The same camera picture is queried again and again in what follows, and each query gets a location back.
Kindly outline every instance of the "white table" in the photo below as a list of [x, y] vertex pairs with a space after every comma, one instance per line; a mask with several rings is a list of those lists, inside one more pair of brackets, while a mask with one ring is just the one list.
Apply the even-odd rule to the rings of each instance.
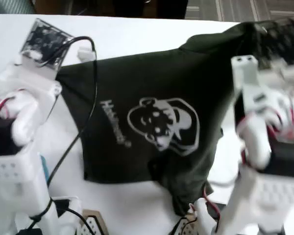
[[[0, 72], [19, 52], [35, 18], [72, 34], [88, 35], [96, 43], [98, 59], [177, 48], [196, 34], [218, 33], [236, 23], [126, 19], [84, 16], [0, 15]], [[64, 65], [79, 63], [79, 42], [70, 49]], [[237, 172], [240, 142], [233, 128], [233, 110], [222, 124], [224, 137], [219, 141], [209, 179], [231, 180]], [[63, 101], [59, 99], [45, 127], [41, 152], [53, 169], [77, 128]], [[83, 180], [82, 148], [78, 142], [58, 170], [50, 187], [51, 196], [76, 195], [83, 208], [101, 212], [111, 235], [166, 235], [177, 222], [168, 191], [155, 182], [101, 185]], [[211, 198], [226, 203], [231, 188], [216, 188]], [[294, 210], [286, 230], [294, 234]], [[255, 234], [254, 227], [248, 230]]]

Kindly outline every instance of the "black circuit board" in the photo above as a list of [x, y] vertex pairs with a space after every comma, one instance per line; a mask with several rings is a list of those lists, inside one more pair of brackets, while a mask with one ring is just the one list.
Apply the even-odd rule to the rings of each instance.
[[[63, 32], [41, 19], [36, 19], [21, 52], [27, 57], [29, 57], [26, 53], [28, 50], [35, 50], [41, 53], [42, 58], [37, 63], [42, 63], [49, 59], [70, 38], [72, 38], [70, 34]], [[57, 71], [66, 53], [67, 49], [47, 63], [46, 66]]]
[[294, 65], [294, 18], [257, 23], [255, 28], [259, 69], [270, 69], [270, 62], [279, 59]]

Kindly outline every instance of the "printed logo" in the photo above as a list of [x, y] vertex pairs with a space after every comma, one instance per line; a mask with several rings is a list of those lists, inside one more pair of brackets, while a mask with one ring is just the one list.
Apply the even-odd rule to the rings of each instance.
[[117, 114], [113, 112], [114, 105], [112, 104], [112, 100], [101, 101], [100, 104], [112, 125], [113, 133], [117, 139], [117, 143], [123, 144], [125, 147], [130, 148], [132, 143], [126, 139], [126, 136], [123, 135], [120, 129], [119, 118], [117, 117]]
[[192, 106], [180, 98], [140, 99], [127, 121], [130, 127], [159, 151], [171, 149], [186, 156], [198, 148], [199, 119]]

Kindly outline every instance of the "circuit board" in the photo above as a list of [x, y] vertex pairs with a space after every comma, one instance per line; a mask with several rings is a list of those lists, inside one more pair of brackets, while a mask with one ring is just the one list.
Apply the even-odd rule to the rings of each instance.
[[[72, 38], [70, 34], [63, 32], [41, 19], [36, 19], [23, 45], [21, 53], [29, 57], [27, 51], [37, 51], [42, 54], [42, 58], [37, 60], [37, 63], [42, 63], [49, 59], [53, 53], [70, 38]], [[50, 60], [46, 66], [57, 71], [62, 64], [67, 51], [67, 49], [64, 50], [56, 58]]]

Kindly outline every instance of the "cartoon face logo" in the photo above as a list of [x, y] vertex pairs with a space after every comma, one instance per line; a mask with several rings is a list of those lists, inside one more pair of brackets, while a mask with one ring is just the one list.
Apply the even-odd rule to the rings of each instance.
[[135, 132], [159, 151], [171, 149], [186, 156], [198, 148], [197, 113], [180, 98], [142, 98], [139, 105], [129, 111], [127, 121]]

